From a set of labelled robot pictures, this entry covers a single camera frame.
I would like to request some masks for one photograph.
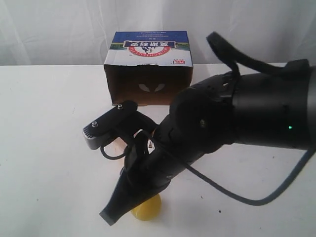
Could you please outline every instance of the white table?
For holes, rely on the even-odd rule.
[[[195,65],[194,82],[226,71],[220,64]],[[158,219],[141,222],[127,213],[108,226],[99,212],[122,160],[91,151],[81,130],[110,108],[103,66],[0,67],[1,237],[316,235],[315,159],[266,206],[239,203],[184,171],[161,193]],[[168,107],[139,111],[160,122]],[[194,167],[238,194],[262,198],[284,180],[302,153],[231,145],[205,155]]]

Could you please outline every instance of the cardboard box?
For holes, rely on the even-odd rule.
[[[113,104],[169,105],[192,80],[187,32],[116,32],[104,69]]]

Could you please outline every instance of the yellow object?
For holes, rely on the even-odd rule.
[[[131,213],[141,221],[150,221],[155,219],[161,210],[161,198],[160,195],[157,194],[153,196],[151,199],[143,202],[139,206],[135,207],[131,210]]]

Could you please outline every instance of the blue box top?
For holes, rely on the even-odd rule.
[[[188,43],[187,31],[137,31],[137,32],[116,32],[112,43],[123,43],[130,41],[175,41]]]

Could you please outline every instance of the white wall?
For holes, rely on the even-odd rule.
[[[315,0],[0,0],[0,65],[102,64],[115,31],[187,30],[194,63],[217,31],[266,62],[316,64]]]

